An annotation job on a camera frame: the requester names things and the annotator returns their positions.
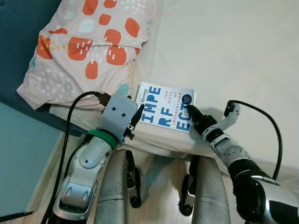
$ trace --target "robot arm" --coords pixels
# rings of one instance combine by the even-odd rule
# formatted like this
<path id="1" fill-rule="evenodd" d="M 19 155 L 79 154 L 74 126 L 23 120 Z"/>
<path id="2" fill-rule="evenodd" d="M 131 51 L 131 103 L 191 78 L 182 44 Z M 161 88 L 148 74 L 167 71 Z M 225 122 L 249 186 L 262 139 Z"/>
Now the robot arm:
<path id="1" fill-rule="evenodd" d="M 225 112 L 227 118 L 220 123 L 192 105 L 187 106 L 187 110 L 194 128 L 228 168 L 239 215 L 249 223 L 299 224 L 296 197 L 264 173 L 245 149 L 223 132 L 235 123 L 239 114 L 239 105 L 233 106 L 231 111 Z"/>

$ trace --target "white book cover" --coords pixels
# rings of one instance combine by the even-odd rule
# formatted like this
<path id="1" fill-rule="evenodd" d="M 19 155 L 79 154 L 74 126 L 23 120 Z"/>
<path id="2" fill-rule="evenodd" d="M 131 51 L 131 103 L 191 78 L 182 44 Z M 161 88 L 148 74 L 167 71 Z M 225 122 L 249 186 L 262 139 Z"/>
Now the white book cover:
<path id="1" fill-rule="evenodd" d="M 142 82 L 136 103 L 145 105 L 139 122 L 189 133 L 192 118 L 186 106 L 194 105 L 194 90 Z"/>

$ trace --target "floor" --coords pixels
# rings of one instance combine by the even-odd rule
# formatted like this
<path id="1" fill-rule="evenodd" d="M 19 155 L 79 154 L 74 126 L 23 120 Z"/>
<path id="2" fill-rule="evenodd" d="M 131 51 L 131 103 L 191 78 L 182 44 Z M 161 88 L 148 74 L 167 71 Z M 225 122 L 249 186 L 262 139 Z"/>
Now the floor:
<path id="1" fill-rule="evenodd" d="M 67 147 L 67 158 L 81 140 L 78 137 L 70 137 Z M 130 148 L 130 150 L 133 152 L 136 166 L 141 171 L 142 206 L 139 209 L 133 209 L 129 206 L 129 223 L 190 224 L 192 216 L 185 217 L 178 210 L 181 184 L 189 168 L 189 162 L 153 155 L 136 149 Z M 40 209 L 32 215 L 6 221 L 3 224 L 38 224 L 41 222 L 50 200 L 57 168 L 58 164 L 55 166 L 51 177 L 49 177 L 49 184 L 41 201 Z M 96 203 L 93 205 L 88 224 L 92 224 L 94 221 L 95 209 Z"/>

